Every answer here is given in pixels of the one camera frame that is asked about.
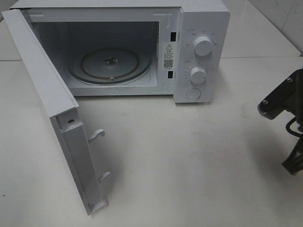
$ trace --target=white microwave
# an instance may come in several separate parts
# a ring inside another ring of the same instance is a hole
[[[74,96],[209,102],[230,13],[220,0],[19,0],[5,22],[88,214],[108,204]]]

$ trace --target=microwave door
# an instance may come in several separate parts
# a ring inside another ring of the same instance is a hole
[[[90,214],[107,204],[102,180],[110,172],[96,176],[89,150],[89,142],[104,135],[104,131],[86,135],[77,111],[78,103],[35,36],[32,30],[35,24],[29,21],[26,11],[6,11],[3,17],[51,121],[87,214]]]

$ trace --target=control panel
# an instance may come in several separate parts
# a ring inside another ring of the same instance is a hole
[[[176,103],[211,100],[229,16],[229,12],[184,14],[174,88]]]

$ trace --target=white table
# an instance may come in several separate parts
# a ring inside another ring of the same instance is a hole
[[[223,0],[231,12],[223,58],[300,56],[300,52],[249,1]],[[20,60],[0,22],[0,61]]]
[[[6,37],[0,44],[9,45]],[[293,177],[280,165],[297,141],[285,130],[292,115],[269,121],[257,111],[303,58],[222,59],[209,104],[175,105],[171,96],[78,98],[87,132],[106,130],[91,145],[94,160],[107,160],[115,176],[109,207],[91,216],[23,63],[6,60],[1,226],[303,225],[303,173]]]

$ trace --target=sticker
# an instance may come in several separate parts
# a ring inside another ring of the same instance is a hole
[[[176,42],[163,43],[163,69],[173,70],[175,68]]]

